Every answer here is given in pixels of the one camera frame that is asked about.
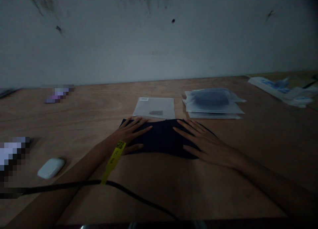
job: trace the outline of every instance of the black cord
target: black cord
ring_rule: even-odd
[[[88,185],[97,185],[100,184],[101,180],[89,180],[89,181],[81,181],[81,182],[73,182],[73,183],[65,183],[65,184],[55,184],[55,185],[48,185],[48,186],[41,186],[41,187],[34,187],[34,188],[18,188],[14,189],[15,193],[22,193],[23,195],[28,194],[34,194],[34,193],[44,193],[44,192],[50,192],[55,190],[61,190],[61,189],[68,189],[68,188],[75,188],[75,187],[83,187]],[[113,181],[107,181],[106,185],[112,186],[114,188],[119,189],[120,191],[128,194],[129,196],[133,197],[134,199],[138,200],[139,202],[142,202],[150,207],[156,208],[169,216],[173,217],[176,221],[179,221],[179,219],[170,211],[165,209],[164,207],[161,207],[153,202],[150,202],[137,194],[133,193],[129,189],[125,188],[124,186],[115,183]],[[12,197],[12,194],[0,194],[0,199],[10,198]]]

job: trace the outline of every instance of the yellow wristband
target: yellow wristband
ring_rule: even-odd
[[[110,173],[114,170],[114,168],[116,167],[116,164],[120,158],[120,156],[122,155],[122,152],[124,150],[126,146],[126,143],[123,141],[119,141],[117,143],[117,146],[112,154],[112,156],[110,157],[107,165],[106,165],[106,170],[105,173],[102,176],[102,180],[101,183],[102,185],[105,185],[108,179],[108,176],[110,175]]]

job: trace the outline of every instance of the label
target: label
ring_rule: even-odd
[[[102,176],[102,180],[100,184],[105,185],[108,179],[108,176],[110,175],[110,173],[114,170],[114,168],[116,167],[116,164],[120,158],[120,156],[122,155],[122,152],[124,150],[126,146],[126,143],[123,141],[119,141],[117,143],[117,146],[112,154],[112,156],[110,157],[107,165],[106,165],[106,170],[105,173]]]
[[[150,115],[163,115],[163,111],[150,111]]]

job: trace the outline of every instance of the white wall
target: white wall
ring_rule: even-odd
[[[308,0],[54,1],[41,16],[30,0],[0,0],[0,87],[318,67]]]

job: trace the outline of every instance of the clear plastic package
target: clear plastic package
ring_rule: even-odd
[[[139,97],[133,116],[175,119],[173,98]]]
[[[187,112],[244,114],[235,103],[238,98],[228,90],[185,91]]]
[[[209,113],[209,112],[188,112],[190,118],[200,119],[241,119],[237,114]]]

